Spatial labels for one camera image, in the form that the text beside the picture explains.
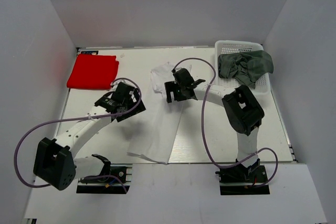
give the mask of gray fabric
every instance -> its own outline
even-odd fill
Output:
[[[221,78],[235,78],[240,84],[255,88],[256,81],[265,73],[273,73],[273,61],[263,50],[218,56]]]

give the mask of white plastic basket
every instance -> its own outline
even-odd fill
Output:
[[[250,52],[263,50],[262,45],[258,43],[234,41],[234,40],[219,40],[215,44],[215,69],[217,78],[215,84],[226,88],[238,88],[240,86],[236,79],[222,79],[218,76],[218,56],[222,54],[234,54],[236,52]],[[251,89],[254,95],[267,95],[271,90],[268,73],[264,74],[257,80],[256,88]]]

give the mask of white table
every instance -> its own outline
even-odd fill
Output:
[[[266,164],[271,173],[274,164]],[[280,164],[270,195],[221,196],[212,164],[134,164],[126,195],[33,189],[25,218],[37,224],[314,224],[326,222],[304,164]]]
[[[99,54],[116,55],[119,61],[117,77],[127,77],[134,80],[143,93],[146,93],[150,86],[150,70],[167,61],[177,63],[187,57],[199,57],[214,64],[213,48],[121,48],[99,50]],[[190,60],[186,64],[192,65],[191,74],[194,79],[211,79],[212,70],[205,63]],[[64,118],[86,115],[94,102],[106,92],[71,89],[64,111]],[[257,99],[265,112],[258,134],[258,148],[270,147],[277,153],[279,161],[292,161],[272,94]],[[209,163],[201,135],[202,102],[189,100],[186,103],[169,163]],[[80,150],[76,157],[98,153],[108,158],[112,163],[149,163],[126,154],[133,134],[132,124],[135,123],[135,120],[135,118],[129,118],[103,128]],[[62,123],[59,133],[69,129],[73,124],[74,122]],[[206,104],[205,131],[213,158],[221,163],[234,162],[237,155],[237,136],[228,122],[223,107],[212,103]],[[259,157],[262,162],[274,161],[270,152],[262,152]]]

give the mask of white enclosure wall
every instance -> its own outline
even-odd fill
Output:
[[[78,47],[263,43],[286,0],[51,0]]]
[[[336,0],[287,0],[264,45],[289,138],[308,164],[328,223],[336,223],[335,43]]]
[[[76,49],[50,0],[0,0],[0,223],[20,223],[30,189],[17,179],[14,148],[34,125],[58,118]],[[31,181],[37,143],[54,126],[32,134],[19,153]]]

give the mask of white cloth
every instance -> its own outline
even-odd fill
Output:
[[[151,83],[143,103],[146,107],[138,117],[137,129],[127,154],[167,164],[173,149],[184,102],[167,103],[164,83],[173,81],[174,64],[166,63],[151,70]]]

